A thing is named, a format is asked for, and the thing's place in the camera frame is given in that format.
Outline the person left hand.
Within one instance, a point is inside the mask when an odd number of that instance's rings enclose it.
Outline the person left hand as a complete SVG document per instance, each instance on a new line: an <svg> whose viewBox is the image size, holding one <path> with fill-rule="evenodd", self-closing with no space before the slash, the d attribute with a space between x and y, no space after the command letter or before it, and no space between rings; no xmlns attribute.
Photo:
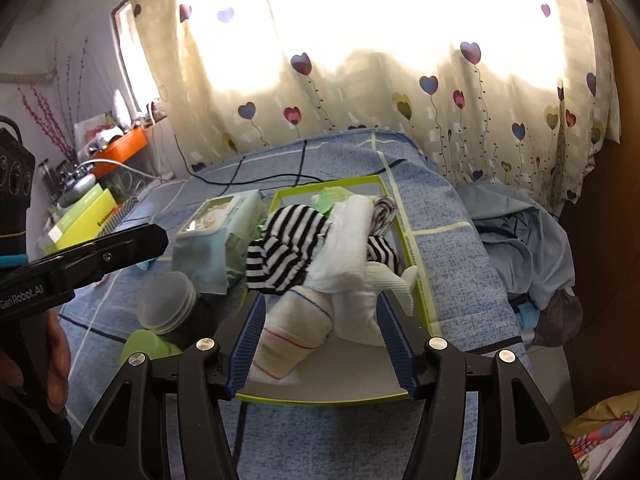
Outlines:
<svg viewBox="0 0 640 480"><path fill-rule="evenodd" d="M48 407L53 413L61 413L68 399L70 377L70 345L55 310L46 312L47 343L50 362L47 379ZM1 353L1 387L20 388L24 378L20 368Z"/></svg>

